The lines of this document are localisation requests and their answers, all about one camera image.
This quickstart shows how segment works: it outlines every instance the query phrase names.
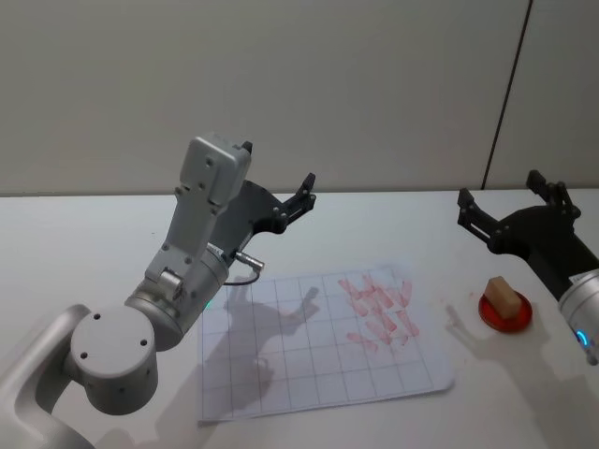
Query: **sheet of paper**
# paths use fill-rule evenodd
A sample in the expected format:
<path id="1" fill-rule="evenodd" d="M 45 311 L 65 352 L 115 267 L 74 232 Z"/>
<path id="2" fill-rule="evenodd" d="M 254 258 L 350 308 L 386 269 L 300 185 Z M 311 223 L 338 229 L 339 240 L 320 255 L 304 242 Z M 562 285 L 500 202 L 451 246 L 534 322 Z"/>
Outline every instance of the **sheet of paper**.
<path id="1" fill-rule="evenodd" d="M 199 422 L 447 389 L 453 371 L 396 266 L 224 287 L 202 314 Z"/>

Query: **red plate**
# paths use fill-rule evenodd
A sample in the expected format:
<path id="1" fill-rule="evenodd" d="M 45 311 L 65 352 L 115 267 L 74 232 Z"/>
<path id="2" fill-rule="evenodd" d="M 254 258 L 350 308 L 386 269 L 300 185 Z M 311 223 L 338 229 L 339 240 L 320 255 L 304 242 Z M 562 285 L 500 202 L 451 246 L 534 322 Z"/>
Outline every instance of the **red plate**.
<path id="1" fill-rule="evenodd" d="M 478 314 L 487 325 L 495 330 L 506 334 L 520 332 L 531 323 L 533 319 L 533 307 L 524 295 L 518 292 L 516 292 L 516 295 L 522 300 L 522 307 L 520 307 L 518 315 L 514 318 L 510 318 L 509 320 L 503 319 L 485 295 L 478 301 Z"/>

